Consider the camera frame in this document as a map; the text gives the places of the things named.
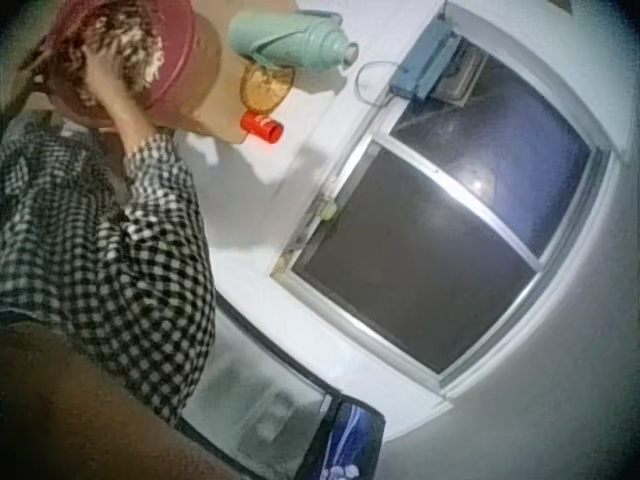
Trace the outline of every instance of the black and white checkered shirt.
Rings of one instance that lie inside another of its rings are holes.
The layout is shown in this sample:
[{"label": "black and white checkered shirt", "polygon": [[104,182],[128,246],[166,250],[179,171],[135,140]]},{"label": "black and white checkered shirt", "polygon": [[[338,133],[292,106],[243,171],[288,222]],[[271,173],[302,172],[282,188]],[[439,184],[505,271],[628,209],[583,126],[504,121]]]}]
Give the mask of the black and white checkered shirt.
[{"label": "black and white checkered shirt", "polygon": [[103,155],[89,138],[34,126],[0,148],[0,318],[19,312],[61,330],[173,422],[214,339],[191,173],[156,134],[126,160],[119,203]]}]

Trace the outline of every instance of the glass pane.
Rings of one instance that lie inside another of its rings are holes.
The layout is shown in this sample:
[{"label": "glass pane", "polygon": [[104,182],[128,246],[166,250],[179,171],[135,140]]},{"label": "glass pane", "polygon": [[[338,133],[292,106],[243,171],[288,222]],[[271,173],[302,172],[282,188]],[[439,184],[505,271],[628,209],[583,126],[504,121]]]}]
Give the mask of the glass pane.
[{"label": "glass pane", "polygon": [[219,309],[215,346],[183,415],[213,445],[258,475],[292,479],[328,400]]},{"label": "glass pane", "polygon": [[392,135],[464,184],[541,255],[590,149],[531,86],[489,59],[464,107],[412,102]]},{"label": "glass pane", "polygon": [[438,373],[533,277],[493,230],[386,150],[293,269]]}]

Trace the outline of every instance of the hand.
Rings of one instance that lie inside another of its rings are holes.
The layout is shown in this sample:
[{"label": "hand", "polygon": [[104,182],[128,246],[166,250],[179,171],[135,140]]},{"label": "hand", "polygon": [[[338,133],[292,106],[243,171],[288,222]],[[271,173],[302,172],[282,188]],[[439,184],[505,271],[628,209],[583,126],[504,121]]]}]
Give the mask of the hand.
[{"label": "hand", "polygon": [[88,46],[82,51],[86,59],[85,83],[93,96],[105,107],[128,97],[122,80],[122,61],[115,51],[95,52]]}]

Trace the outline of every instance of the food in bowl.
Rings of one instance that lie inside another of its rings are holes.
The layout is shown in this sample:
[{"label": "food in bowl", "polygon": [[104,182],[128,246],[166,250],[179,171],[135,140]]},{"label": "food in bowl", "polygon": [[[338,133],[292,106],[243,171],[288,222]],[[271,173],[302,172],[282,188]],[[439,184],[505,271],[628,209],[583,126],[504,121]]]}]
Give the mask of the food in bowl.
[{"label": "food in bowl", "polygon": [[127,89],[137,99],[159,78],[164,52],[151,4],[145,0],[107,1],[89,11],[79,27],[62,40],[57,63],[86,107],[98,102],[84,82],[85,45],[114,55]]}]

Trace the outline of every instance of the electrical cable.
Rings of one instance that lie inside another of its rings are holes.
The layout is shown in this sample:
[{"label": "electrical cable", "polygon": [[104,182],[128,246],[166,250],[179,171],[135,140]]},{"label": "electrical cable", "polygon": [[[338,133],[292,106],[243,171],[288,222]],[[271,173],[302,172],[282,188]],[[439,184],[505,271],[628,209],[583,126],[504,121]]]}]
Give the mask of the electrical cable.
[{"label": "electrical cable", "polygon": [[405,72],[407,71],[406,67],[403,67],[399,62],[394,62],[391,60],[375,60],[373,62],[365,63],[360,67],[356,75],[355,82],[353,84],[353,89],[354,89],[356,98],[362,103],[369,105],[370,107],[376,107],[376,108],[386,107],[391,101],[391,99],[394,97],[394,95],[390,92],[387,93],[384,100],[380,103],[375,103],[370,100],[367,100],[366,98],[364,98],[364,96],[362,95],[362,91],[360,90],[360,78],[366,70],[369,70],[371,67],[375,67],[379,65],[393,65],[394,67],[396,67],[396,69],[400,68]]}]

